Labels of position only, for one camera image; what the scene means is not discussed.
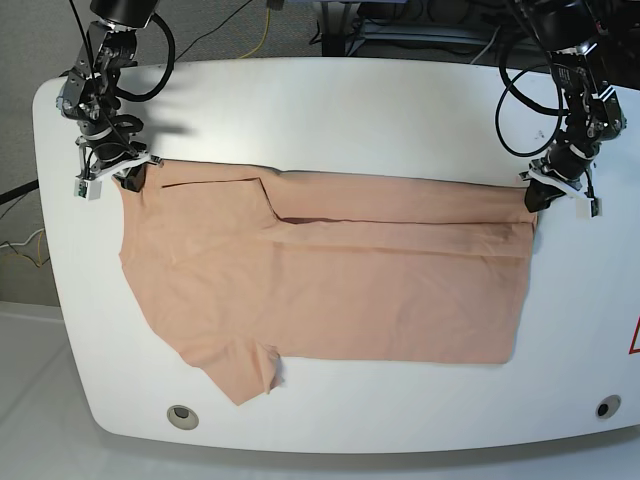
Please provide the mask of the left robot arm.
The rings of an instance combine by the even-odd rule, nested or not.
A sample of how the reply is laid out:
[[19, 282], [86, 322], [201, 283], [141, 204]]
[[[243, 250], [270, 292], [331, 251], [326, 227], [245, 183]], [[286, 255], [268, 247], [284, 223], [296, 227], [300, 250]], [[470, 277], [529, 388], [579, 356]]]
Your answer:
[[626, 127], [614, 86], [608, 81], [596, 19], [585, 1], [523, 1], [532, 37], [550, 61], [550, 73], [564, 95], [565, 127], [521, 176], [529, 182], [525, 205], [536, 213], [563, 196], [587, 200], [600, 213], [592, 183], [592, 162], [601, 144]]

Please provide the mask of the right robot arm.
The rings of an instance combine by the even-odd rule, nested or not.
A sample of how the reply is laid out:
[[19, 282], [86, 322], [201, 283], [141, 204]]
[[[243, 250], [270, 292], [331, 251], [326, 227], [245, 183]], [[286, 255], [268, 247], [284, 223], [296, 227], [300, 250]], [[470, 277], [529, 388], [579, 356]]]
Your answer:
[[[75, 195], [85, 200], [99, 198], [108, 178], [117, 179], [128, 191], [139, 192], [147, 167], [161, 163], [145, 143], [135, 139], [144, 122], [121, 111], [123, 100], [144, 103], [156, 97], [174, 71], [175, 39], [157, 6], [156, 1], [93, 1], [90, 9], [98, 19], [80, 30], [82, 48], [66, 72], [56, 105], [80, 129]], [[136, 65], [136, 32], [150, 23], [160, 28], [167, 42], [165, 70], [150, 91], [132, 93], [118, 86], [121, 70]]]

